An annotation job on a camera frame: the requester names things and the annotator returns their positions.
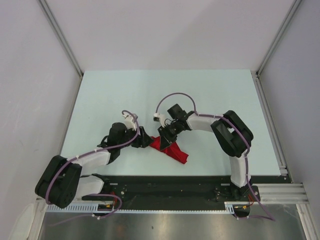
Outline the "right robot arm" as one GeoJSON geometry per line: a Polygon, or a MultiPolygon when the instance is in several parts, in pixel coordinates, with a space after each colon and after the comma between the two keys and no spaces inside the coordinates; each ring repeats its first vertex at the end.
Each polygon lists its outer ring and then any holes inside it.
{"type": "Polygon", "coordinates": [[[230,159],[230,195],[242,201],[249,194],[251,176],[249,174],[248,154],[254,135],[233,110],[223,115],[210,115],[196,111],[186,112],[175,104],[167,111],[172,122],[166,124],[162,115],[155,113],[153,120],[160,122],[157,129],[160,136],[160,150],[167,150],[183,131],[205,131],[215,135],[222,150],[230,159]]]}

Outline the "red cloth napkin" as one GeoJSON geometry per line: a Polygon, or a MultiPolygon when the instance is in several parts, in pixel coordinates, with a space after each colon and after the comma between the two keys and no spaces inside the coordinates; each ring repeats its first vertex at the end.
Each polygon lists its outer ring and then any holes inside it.
{"type": "Polygon", "coordinates": [[[180,147],[178,146],[178,144],[176,142],[174,142],[173,144],[171,144],[169,147],[160,150],[160,140],[161,138],[159,136],[154,137],[151,136],[151,138],[153,139],[153,143],[151,143],[149,146],[156,149],[157,151],[166,154],[167,156],[171,157],[172,159],[178,161],[181,164],[186,164],[187,163],[187,159],[188,159],[188,154],[183,152],[180,147]]]}

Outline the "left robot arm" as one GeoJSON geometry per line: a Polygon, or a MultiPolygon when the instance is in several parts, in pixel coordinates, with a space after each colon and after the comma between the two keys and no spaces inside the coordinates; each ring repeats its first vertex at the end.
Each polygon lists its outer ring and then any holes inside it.
{"type": "Polygon", "coordinates": [[[113,123],[106,135],[90,152],[70,159],[55,155],[50,160],[34,192],[46,200],[47,204],[66,208],[75,198],[94,194],[105,200],[111,188],[96,176],[94,170],[113,163],[126,147],[146,148],[154,142],[145,129],[128,128],[124,123],[113,123]]]}

